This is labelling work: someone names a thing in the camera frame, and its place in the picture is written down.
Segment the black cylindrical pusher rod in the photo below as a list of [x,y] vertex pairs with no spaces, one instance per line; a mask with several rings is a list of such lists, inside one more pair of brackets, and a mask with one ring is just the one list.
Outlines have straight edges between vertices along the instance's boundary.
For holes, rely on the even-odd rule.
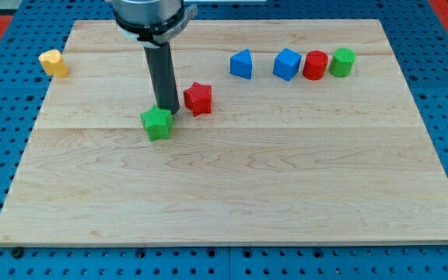
[[171,114],[176,114],[180,109],[180,103],[170,44],[164,43],[157,48],[145,47],[144,52],[156,105],[169,110]]

